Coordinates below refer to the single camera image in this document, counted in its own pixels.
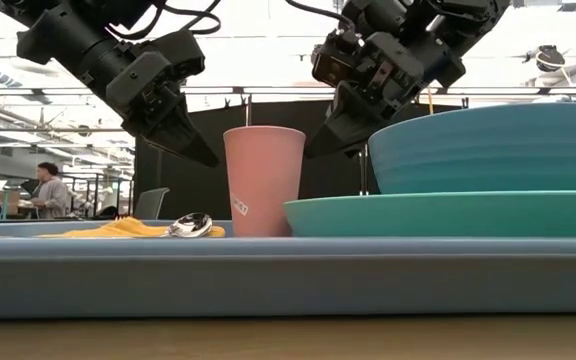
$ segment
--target blue tray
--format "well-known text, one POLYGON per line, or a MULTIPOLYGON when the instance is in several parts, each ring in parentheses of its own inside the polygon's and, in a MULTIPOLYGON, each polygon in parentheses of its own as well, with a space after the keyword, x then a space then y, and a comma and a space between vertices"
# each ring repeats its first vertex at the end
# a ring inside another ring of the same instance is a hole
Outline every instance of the blue tray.
POLYGON ((0 319, 559 312, 576 239, 0 239, 0 319))

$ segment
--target label on cup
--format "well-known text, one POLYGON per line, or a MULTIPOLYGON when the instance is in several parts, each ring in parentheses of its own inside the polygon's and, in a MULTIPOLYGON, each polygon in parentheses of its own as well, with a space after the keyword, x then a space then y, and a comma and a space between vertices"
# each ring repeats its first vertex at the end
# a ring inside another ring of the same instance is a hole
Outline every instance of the label on cup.
POLYGON ((244 204, 241 200, 239 200, 235 195, 230 194, 230 198, 232 199, 232 205, 235 209, 243 216, 248 214, 248 206, 244 204))

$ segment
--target metal spoon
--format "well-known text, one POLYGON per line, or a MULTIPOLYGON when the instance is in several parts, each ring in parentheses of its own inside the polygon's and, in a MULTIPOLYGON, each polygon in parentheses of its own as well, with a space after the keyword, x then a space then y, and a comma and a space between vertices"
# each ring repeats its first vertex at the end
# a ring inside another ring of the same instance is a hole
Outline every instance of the metal spoon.
POLYGON ((164 237, 202 237, 212 230, 212 218, 204 213, 192 213, 179 218, 166 229, 164 237))

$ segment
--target chair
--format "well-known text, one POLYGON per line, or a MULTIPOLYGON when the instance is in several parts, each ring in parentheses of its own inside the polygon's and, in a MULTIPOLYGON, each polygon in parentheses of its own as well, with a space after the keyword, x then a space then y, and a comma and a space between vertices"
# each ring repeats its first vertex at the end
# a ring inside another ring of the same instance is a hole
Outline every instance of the chair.
POLYGON ((164 196, 170 192, 168 188, 159 188, 144 191, 139 195, 135 204, 133 217, 139 220, 157 220, 159 219, 159 210, 164 202, 164 196))
POLYGON ((30 197, 32 197, 32 193, 35 191, 35 189, 37 189, 37 186, 39 186, 39 180, 27 180, 21 183, 19 186, 26 190, 26 192, 30 194, 30 197))

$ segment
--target pink cup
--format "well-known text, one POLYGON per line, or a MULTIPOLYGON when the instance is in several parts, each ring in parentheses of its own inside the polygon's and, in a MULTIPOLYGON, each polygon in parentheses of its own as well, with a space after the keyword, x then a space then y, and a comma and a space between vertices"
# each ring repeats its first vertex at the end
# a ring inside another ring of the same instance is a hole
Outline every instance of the pink cup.
POLYGON ((235 236, 290 236, 283 204, 297 200, 306 135, 278 126, 224 133, 235 236))

